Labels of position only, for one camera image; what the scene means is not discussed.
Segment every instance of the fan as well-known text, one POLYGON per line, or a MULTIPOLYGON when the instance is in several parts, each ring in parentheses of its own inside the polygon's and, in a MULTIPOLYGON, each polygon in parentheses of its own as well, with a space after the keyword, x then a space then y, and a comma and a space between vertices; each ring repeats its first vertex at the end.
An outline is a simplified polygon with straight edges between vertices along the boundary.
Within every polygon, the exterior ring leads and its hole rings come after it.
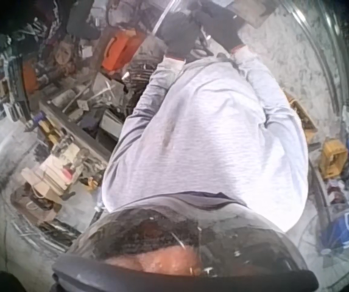
POLYGON ((349 284, 349 205, 318 212, 304 230, 298 248, 317 276, 320 290, 339 292, 349 284))

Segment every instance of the sleeve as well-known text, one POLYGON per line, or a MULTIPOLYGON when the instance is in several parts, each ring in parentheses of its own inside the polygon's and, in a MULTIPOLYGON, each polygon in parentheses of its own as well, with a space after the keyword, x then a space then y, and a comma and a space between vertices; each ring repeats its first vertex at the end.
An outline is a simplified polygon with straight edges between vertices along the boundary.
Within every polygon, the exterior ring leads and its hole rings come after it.
POLYGON ((265 115, 265 127, 284 148, 292 172, 292 179, 301 197, 308 195, 308 146, 301 121, 257 54, 244 46, 233 54, 239 72, 251 84, 261 102, 265 115))
POLYGON ((127 155, 132 145, 138 143, 144 129, 160 109, 167 91, 177 79, 184 64, 184 61, 164 57, 157 66, 132 115, 124 122, 119 142, 108 163, 104 181, 114 179, 119 161, 127 155))

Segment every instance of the workshop floor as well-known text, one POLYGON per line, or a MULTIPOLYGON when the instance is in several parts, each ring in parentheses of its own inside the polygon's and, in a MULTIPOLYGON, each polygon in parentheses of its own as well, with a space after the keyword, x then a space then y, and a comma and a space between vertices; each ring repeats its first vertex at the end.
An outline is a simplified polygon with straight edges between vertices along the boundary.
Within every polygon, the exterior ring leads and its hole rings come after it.
MULTIPOLYGON (((308 21, 316 28, 319 22, 312 13, 308 11, 308 21)), ((316 139, 322 141, 337 136, 338 119, 331 109, 325 78, 310 43, 293 16, 279 7, 259 29, 245 26, 241 36, 260 54, 280 84, 304 104, 319 127, 316 139)), ((19 218, 9 204, 10 193, 22 184, 21 169, 34 165, 32 149, 35 143, 35 134, 23 133, 21 124, 7 120, 0 123, 0 270, 7 269, 15 274, 27 291, 45 292, 52 283, 54 258, 35 249, 19 234, 14 227, 19 218)), ((298 242, 302 230, 315 214, 314 205, 309 201, 298 226, 290 231, 294 242, 298 242)), ((88 222, 91 218, 90 214, 85 217, 79 214, 78 219, 88 222)))

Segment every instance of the black glove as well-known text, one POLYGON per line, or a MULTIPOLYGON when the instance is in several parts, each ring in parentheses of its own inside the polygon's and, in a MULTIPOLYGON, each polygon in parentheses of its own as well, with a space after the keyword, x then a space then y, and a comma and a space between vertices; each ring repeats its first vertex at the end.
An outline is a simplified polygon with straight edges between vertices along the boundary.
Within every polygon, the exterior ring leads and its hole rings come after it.
POLYGON ((234 12, 211 1, 202 1, 201 5, 201 8, 193 11, 193 15, 207 34, 229 52, 243 45, 238 37, 240 18, 234 12))
POLYGON ((200 35, 200 24, 182 12, 168 14, 158 32, 167 45, 166 56, 185 60, 200 35))

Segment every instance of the helmet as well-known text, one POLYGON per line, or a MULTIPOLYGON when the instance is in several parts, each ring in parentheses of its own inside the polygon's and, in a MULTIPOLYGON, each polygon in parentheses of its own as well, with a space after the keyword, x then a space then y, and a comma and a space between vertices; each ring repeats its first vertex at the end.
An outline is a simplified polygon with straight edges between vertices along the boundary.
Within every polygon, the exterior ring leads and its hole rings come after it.
POLYGON ((315 291, 297 248, 223 194, 126 205, 88 228, 53 266, 65 291, 315 291))

